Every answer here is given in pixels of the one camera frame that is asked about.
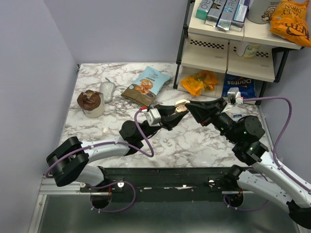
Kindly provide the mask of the beige earbud charging case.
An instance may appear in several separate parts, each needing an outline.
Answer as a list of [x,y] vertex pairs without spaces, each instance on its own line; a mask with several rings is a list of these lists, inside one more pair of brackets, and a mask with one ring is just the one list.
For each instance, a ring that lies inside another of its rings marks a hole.
[[188,110],[187,107],[186,107],[186,104],[187,104],[187,103],[190,103],[190,101],[189,101],[189,100],[185,100],[185,99],[183,99],[183,100],[178,100],[178,101],[174,104],[174,107],[175,107],[174,112],[175,112],[175,113],[182,113],[182,112],[187,111],[187,110]]

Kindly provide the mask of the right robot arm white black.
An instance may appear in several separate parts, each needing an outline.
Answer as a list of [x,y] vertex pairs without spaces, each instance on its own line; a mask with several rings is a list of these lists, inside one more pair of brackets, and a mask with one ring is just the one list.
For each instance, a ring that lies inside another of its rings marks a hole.
[[275,152],[260,141],[265,130],[258,117],[244,116],[234,121],[226,112],[226,100],[187,101],[185,104],[194,119],[202,126],[212,124],[221,136],[234,145],[234,155],[249,167],[263,173],[272,182],[257,180],[250,172],[224,177],[229,190],[237,187],[252,191],[285,210],[298,225],[311,227],[311,184],[280,162]]

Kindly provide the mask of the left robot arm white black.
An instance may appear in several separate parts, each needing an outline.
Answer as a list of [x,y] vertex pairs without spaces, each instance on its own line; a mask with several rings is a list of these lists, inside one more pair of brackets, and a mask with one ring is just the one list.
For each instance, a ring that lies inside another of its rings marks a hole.
[[108,185],[104,170],[90,163],[137,152],[154,157],[149,138],[160,129],[171,131],[187,113],[186,107],[180,111],[176,106],[142,107],[135,113],[133,120],[122,124],[119,136],[114,139],[89,142],[80,141],[76,136],[70,137],[46,158],[49,168],[45,176],[53,178],[58,187],[81,182],[102,192]]

